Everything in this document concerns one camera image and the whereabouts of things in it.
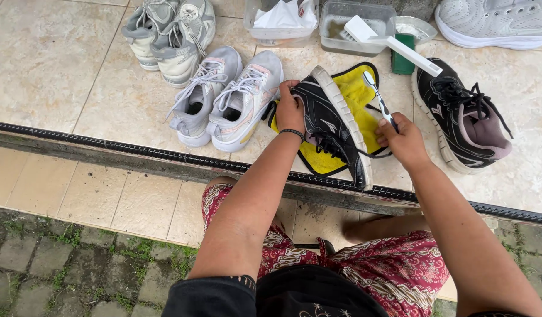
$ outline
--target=yellow microfiber towel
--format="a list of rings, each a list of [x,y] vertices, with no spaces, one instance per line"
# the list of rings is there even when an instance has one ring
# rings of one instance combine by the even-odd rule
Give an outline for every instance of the yellow microfiber towel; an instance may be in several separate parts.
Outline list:
[[[379,86],[379,73],[376,67],[368,62],[359,63],[345,72],[333,75],[332,79],[338,85],[351,114],[359,126],[367,146],[367,152],[371,155],[378,155],[386,148],[382,148],[376,141],[375,129],[379,121],[364,109],[365,106],[375,109],[367,105],[375,97],[375,92],[363,82],[361,77],[363,72],[369,72],[375,79],[376,86]],[[276,107],[278,100],[273,103],[275,104],[271,106]],[[278,133],[279,130],[275,121],[275,107],[271,109],[267,125]],[[347,168],[347,164],[339,158],[332,158],[330,154],[324,152],[317,153],[316,146],[308,142],[303,142],[300,145],[299,157],[310,172],[317,176],[331,176]]]

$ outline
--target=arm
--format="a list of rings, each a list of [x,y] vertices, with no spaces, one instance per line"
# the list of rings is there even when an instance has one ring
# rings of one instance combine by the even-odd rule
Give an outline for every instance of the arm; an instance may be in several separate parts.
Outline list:
[[[409,172],[458,292],[457,315],[490,310],[542,317],[542,303],[527,278],[425,150],[421,132],[408,118],[394,113],[400,134],[379,122],[381,146],[390,145]]]
[[[289,91],[297,83],[291,80],[280,86],[281,102],[276,112],[279,131],[304,133],[304,108]],[[300,143],[294,133],[277,135],[234,185],[206,230],[189,278],[257,278],[263,239],[279,207]]]

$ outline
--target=hand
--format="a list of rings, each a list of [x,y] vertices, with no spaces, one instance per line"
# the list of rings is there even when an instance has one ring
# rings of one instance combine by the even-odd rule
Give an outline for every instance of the hand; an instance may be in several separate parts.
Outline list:
[[[400,112],[392,113],[392,118],[400,134],[396,133],[394,127],[386,119],[380,119],[379,127],[375,130],[375,134],[380,135],[377,139],[379,145],[390,146],[394,156],[409,173],[433,164],[425,150],[420,129]]]
[[[299,83],[298,80],[286,80],[279,85],[281,101],[277,105],[277,112],[275,113],[279,131],[293,129],[302,134],[306,131],[304,127],[304,105],[291,95],[291,87]]]

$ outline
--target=sneaker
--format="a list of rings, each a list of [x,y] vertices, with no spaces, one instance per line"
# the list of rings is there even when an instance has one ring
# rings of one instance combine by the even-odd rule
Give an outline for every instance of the sneaker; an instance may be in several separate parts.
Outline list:
[[[169,127],[177,130],[179,140],[190,147],[202,147],[210,142],[206,133],[214,98],[242,72],[242,58],[231,46],[217,48],[199,65],[191,82],[175,96]]]
[[[428,60],[443,68],[437,77],[416,67],[412,90],[416,104],[436,126],[441,155],[461,174],[477,174],[511,152],[500,124],[511,135],[504,119],[480,93],[478,83],[466,90],[457,73],[438,58]]]
[[[174,21],[150,46],[163,79],[176,88],[187,86],[215,34],[212,4],[208,0],[185,0]]]
[[[443,0],[435,17],[443,36],[461,47],[542,46],[542,0]]]
[[[212,144],[224,152],[245,147],[283,81],[283,66],[271,51],[253,57],[237,80],[214,101],[207,132]]]
[[[128,18],[121,29],[122,35],[145,70],[159,70],[158,61],[152,55],[150,44],[158,33],[175,18],[179,0],[144,0],[141,7]]]
[[[359,190],[373,189],[371,162],[363,135],[338,85],[321,67],[291,88],[291,94],[304,104],[307,141],[349,165],[353,184]]]

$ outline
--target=bracelet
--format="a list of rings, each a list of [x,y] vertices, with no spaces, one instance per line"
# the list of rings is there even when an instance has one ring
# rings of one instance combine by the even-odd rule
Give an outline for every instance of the bracelet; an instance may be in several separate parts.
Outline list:
[[[281,132],[279,132],[279,134],[281,134],[283,132],[292,132],[292,133],[300,136],[300,139],[302,140],[302,142],[305,141],[304,134],[302,134],[302,133],[300,133],[300,132],[298,132],[298,131],[296,131],[294,129],[283,129],[283,130],[281,130]]]

